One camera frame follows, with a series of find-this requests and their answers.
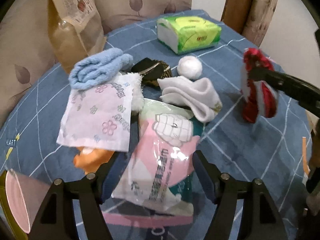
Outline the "blue checked bedsheet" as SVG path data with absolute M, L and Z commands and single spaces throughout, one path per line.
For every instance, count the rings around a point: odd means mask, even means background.
M 305 109 L 284 94 L 279 95 L 277 114 L 272 119 L 259 117 L 255 124 L 242 118 L 241 69 L 245 49 L 255 47 L 249 40 L 203 10 L 174 14 L 196 15 L 222 28 L 219 43 L 194 52 L 203 63 L 201 77 L 209 78 L 222 101 L 222 110 L 205 126 L 198 149 L 210 163 L 235 179 L 252 181 L 260 177 L 279 208 L 288 239 L 295 239 L 298 214 L 303 209 L 306 190 L 303 184 L 302 137 L 308 139 L 309 124 Z M 135 62 L 145 57 L 162 60 L 173 69 L 180 56 L 157 40 L 156 18 L 118 28 L 107 34 L 105 48 L 117 47 L 131 54 Z M 47 184 L 55 178 L 81 179 L 84 173 L 74 167 L 76 150 L 56 143 L 60 120 L 65 112 L 70 86 L 67 74 L 57 63 L 40 77 L 20 100 L 1 129 L 1 173 L 12 168 Z M 15 142 L 6 160 L 9 140 Z M 155 239 L 203 239 L 215 211 L 193 176 L 193 224 L 155 229 Z

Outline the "orange plastic toy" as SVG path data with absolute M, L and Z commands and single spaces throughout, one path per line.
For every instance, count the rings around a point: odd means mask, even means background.
M 95 173 L 100 165 L 108 163 L 114 151 L 100 148 L 77 147 L 79 153 L 74 157 L 73 164 L 85 174 Z

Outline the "pink white wet wipes pack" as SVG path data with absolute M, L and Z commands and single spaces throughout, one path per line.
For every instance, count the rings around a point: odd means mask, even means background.
M 202 127 L 190 110 L 145 99 L 139 142 L 112 198 L 159 213 L 192 216 L 192 155 Z

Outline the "green tissue pack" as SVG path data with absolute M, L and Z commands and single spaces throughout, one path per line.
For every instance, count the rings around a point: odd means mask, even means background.
M 156 21 L 157 38 L 175 54 L 215 46 L 222 28 L 199 16 L 170 16 Z

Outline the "light blue towel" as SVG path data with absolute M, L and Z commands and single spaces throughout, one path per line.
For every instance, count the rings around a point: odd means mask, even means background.
M 111 81 L 119 71 L 133 66 L 133 56 L 119 48 L 110 48 L 77 62 L 69 75 L 71 89 L 88 90 Z

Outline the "brown wooden chair frame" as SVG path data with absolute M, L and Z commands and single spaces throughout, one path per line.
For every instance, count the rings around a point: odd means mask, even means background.
M 221 21 L 260 46 L 272 21 L 278 0 L 226 0 Z

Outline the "white fluffy sock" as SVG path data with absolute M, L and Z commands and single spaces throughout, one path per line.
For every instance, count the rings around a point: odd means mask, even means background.
M 144 96 L 142 90 L 142 76 L 138 73 L 128 73 L 128 79 L 133 87 L 133 97 L 131 101 L 131 111 L 139 113 L 144 106 Z

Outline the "black gold hair clip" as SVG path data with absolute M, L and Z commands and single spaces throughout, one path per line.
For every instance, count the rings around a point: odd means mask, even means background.
M 144 58 L 137 62 L 131 72 L 138 73 L 142 77 L 142 84 L 150 87 L 159 87 L 158 79 L 172 77 L 170 66 L 161 60 Z

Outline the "red white scrunchie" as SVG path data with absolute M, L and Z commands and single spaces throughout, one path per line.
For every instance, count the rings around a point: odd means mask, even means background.
M 266 81 L 253 81 L 248 77 L 254 67 L 274 70 L 271 61 L 256 48 L 248 48 L 244 52 L 244 65 L 241 70 L 241 93 L 244 97 L 242 117 L 246 122 L 255 123 L 258 116 L 272 118 L 278 107 L 279 93 Z

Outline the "white cotton ball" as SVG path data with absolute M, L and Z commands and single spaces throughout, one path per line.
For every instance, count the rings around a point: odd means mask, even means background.
M 178 62 L 177 72 L 189 80 L 197 80 L 202 74 L 202 68 L 202 63 L 197 57 L 184 56 Z

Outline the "brown kraft snack bag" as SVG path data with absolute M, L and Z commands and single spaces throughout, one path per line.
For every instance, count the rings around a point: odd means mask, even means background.
M 48 37 L 63 70 L 101 52 L 106 37 L 94 0 L 48 0 Z

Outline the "pink mug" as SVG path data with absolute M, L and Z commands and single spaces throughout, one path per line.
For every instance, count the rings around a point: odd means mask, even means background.
M 4 178 L 5 199 L 23 232 L 29 233 L 50 185 L 9 169 Z

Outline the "floral white tissue packet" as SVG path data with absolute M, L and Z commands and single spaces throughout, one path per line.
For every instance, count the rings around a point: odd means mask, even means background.
M 88 90 L 71 90 L 56 142 L 128 152 L 133 80 L 132 74 L 119 74 Z

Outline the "white towel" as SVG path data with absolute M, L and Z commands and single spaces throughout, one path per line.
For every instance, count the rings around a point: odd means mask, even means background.
M 189 107 L 202 123 L 212 121 L 222 109 L 222 102 L 210 79 L 190 81 L 183 76 L 157 80 L 164 103 Z

